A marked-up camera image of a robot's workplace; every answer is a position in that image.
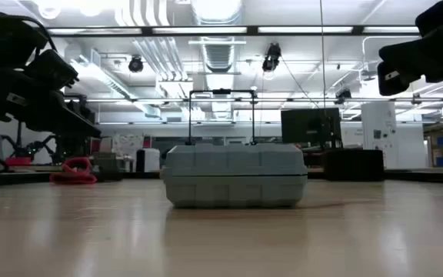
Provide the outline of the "black monitor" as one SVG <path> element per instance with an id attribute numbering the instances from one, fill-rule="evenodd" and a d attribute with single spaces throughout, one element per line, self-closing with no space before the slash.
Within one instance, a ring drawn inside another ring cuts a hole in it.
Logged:
<path id="1" fill-rule="evenodd" d="M 338 108 L 306 108 L 281 111 L 281 136 L 284 143 L 310 143 L 325 149 L 343 146 Z"/>

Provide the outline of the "black work glove red cuff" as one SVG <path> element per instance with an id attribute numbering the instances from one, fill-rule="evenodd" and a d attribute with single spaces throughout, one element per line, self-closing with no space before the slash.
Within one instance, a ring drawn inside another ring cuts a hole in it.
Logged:
<path id="1" fill-rule="evenodd" d="M 88 157 L 67 159 L 60 172 L 52 173 L 49 181 L 56 185 L 93 185 L 97 178 L 93 174 L 92 164 Z"/>

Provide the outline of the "silver ventilation duct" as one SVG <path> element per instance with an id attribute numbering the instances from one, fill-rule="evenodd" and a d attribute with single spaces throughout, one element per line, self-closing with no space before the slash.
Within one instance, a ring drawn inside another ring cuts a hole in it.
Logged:
<path id="1" fill-rule="evenodd" d="M 242 0 L 191 0 L 197 25 L 239 25 L 242 19 Z M 234 63 L 234 45 L 213 45 L 212 42 L 234 41 L 234 37 L 202 37 L 207 70 L 213 73 L 229 72 Z"/>

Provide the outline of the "white pillar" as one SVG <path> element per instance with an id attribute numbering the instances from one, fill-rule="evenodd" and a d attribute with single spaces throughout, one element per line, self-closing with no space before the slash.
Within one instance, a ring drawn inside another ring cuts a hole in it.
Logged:
<path id="1" fill-rule="evenodd" d="M 399 166 L 398 133 L 393 102 L 369 102 L 361 106 L 363 148 L 381 150 L 384 167 Z"/>

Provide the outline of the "background robot green lights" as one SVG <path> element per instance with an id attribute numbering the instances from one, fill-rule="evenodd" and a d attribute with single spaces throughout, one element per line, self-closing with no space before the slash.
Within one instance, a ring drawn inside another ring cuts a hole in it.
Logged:
<path id="1" fill-rule="evenodd" d="M 42 149 L 45 149 L 49 156 L 52 159 L 52 162 L 55 159 L 56 152 L 52 150 L 48 143 L 52 139 L 57 139 L 56 135 L 49 135 L 43 141 L 33 141 L 28 143 L 27 145 L 22 144 L 22 122 L 18 121 L 16 140 L 8 135 L 2 135 L 2 140 L 7 141 L 13 152 L 9 157 L 30 157 L 32 162 L 35 159 L 35 155 L 40 152 Z"/>

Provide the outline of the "black duct tape roll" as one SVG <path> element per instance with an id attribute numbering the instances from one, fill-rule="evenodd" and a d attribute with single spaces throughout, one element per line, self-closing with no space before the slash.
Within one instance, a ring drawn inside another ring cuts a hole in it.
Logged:
<path id="1" fill-rule="evenodd" d="M 379 182 L 385 179 L 381 150 L 335 149 L 325 153 L 322 168 L 328 181 Z"/>

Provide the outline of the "black aluminium rig frame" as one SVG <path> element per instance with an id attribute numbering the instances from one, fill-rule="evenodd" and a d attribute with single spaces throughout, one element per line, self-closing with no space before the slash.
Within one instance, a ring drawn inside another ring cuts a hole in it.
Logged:
<path id="1" fill-rule="evenodd" d="M 50 172 L 14 172 L 0 173 L 0 185 L 24 185 L 32 183 L 48 182 Z M 123 179 L 160 179 L 159 172 L 122 172 L 122 173 L 98 173 L 99 182 L 121 181 Z M 443 183 L 443 171 L 408 171 L 408 170 L 386 170 L 385 180 L 399 180 L 410 182 Z"/>

